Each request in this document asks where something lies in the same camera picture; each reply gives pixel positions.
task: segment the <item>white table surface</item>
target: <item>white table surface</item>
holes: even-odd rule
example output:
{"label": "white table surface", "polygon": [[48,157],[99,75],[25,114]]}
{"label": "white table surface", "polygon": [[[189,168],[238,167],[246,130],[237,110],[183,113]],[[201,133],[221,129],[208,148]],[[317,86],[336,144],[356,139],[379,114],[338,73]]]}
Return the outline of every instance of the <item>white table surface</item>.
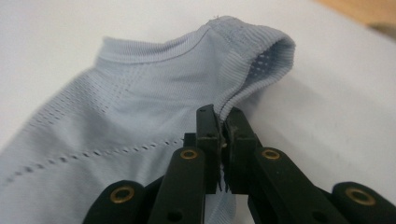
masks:
{"label": "white table surface", "polygon": [[[292,71],[240,105],[263,144],[323,189],[356,181],[396,203],[396,44],[307,0],[4,1],[0,147],[92,65],[103,36],[164,42],[222,15],[297,44]],[[253,223],[245,202],[235,223]]]}

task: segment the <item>light blue t-shirt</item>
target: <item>light blue t-shirt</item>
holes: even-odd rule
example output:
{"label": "light blue t-shirt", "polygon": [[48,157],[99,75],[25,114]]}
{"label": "light blue t-shirt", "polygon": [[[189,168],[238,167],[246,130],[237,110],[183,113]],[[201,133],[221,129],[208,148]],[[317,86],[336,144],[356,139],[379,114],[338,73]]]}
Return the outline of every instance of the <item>light blue t-shirt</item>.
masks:
{"label": "light blue t-shirt", "polygon": [[[292,67],[293,41],[231,17],[164,44],[106,38],[95,65],[25,124],[0,157],[0,223],[81,223],[110,184],[164,174],[195,111],[220,119]],[[207,195],[205,223],[231,223],[234,197]]]}

